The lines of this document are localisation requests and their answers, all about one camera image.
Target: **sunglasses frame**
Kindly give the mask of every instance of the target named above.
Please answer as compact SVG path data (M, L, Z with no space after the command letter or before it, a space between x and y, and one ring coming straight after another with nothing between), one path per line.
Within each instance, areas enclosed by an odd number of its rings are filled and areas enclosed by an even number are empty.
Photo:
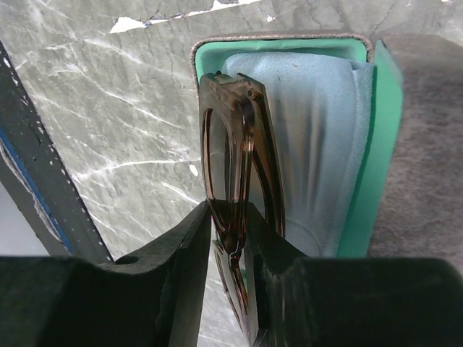
M251 165L254 163L263 191L265 218L271 230L284 236L284 200L273 127L263 84L243 74L234 79L218 72L200 79L200 138L206 194L216 226L214 241L218 270L231 307L250 341L248 297L239 268L246 240L247 201ZM216 200L213 192L210 134L211 117L224 124L229 144L228 201ZM226 220L219 211L227 209Z

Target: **blue stripe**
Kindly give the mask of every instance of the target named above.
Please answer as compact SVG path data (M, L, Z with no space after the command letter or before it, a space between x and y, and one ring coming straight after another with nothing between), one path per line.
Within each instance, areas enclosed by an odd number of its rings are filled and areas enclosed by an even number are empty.
M48 217L50 218L50 221L51 223L53 224L53 227L56 229L56 232L58 233L59 237L61 238L61 240L63 241L63 244L64 246L66 247L67 251L72 254L72 248L71 248L71 244L69 242L69 239L66 237L66 235L64 234L63 232L63 229L61 229L61 227L59 226L58 222L56 221L55 218L52 217L52 213L51 213L51 209L48 207L48 205L43 201L43 197L41 195L41 193L38 191L37 189L37 186L34 184L32 178L29 176L29 174L27 173L24 165L22 164L22 161L20 160L20 157L19 155L16 153L16 151L14 150L12 144L8 141L7 139L7 136L5 135L5 133L3 133L3 130L0 129L0 139L1 141L5 144L5 147L7 148L9 154L11 155L11 157L13 158L14 162L16 163L17 167L19 168L19 170L21 171L21 174L22 176L24 177L24 179L26 180L26 182L29 184L29 187L32 189L35 197L37 198L37 200L39 201L39 203L41 204L43 210L45 211L45 213L48 215Z

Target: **light blue cloth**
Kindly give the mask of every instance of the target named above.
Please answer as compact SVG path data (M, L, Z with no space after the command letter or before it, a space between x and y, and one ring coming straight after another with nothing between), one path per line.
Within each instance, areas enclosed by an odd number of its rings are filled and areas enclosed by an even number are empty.
M262 82L286 208L286 239L305 254L335 256L365 152L373 65L309 53L242 53L222 72ZM263 210L255 170L250 201Z

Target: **sunglasses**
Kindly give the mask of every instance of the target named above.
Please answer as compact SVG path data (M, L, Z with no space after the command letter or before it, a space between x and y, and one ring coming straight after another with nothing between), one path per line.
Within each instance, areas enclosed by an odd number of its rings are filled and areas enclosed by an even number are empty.
M262 83L238 74L203 75L199 85L203 177L216 227L214 253L224 290L249 342L244 246L251 168L263 193L265 220L284 236L284 200L273 127Z

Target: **sunglasses lens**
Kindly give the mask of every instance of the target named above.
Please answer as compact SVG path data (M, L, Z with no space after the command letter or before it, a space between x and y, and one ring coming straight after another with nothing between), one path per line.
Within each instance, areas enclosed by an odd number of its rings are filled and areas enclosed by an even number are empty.
M230 209L230 144L229 135L222 118L214 111L208 111L208 139L209 139L209 174L213 202L221 223L228 221Z

